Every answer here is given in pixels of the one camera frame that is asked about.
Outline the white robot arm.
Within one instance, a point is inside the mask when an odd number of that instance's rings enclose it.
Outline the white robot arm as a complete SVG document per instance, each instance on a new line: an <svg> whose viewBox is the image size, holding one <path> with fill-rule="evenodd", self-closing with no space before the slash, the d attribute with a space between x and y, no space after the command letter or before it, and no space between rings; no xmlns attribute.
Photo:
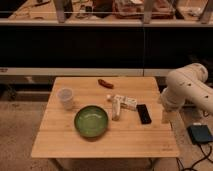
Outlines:
<svg viewBox="0 0 213 171"><path fill-rule="evenodd" d="M160 101L167 112L178 111L186 100L213 116L213 88L205 84L207 69L200 63L192 63L172 70L166 77L167 87Z"/></svg>

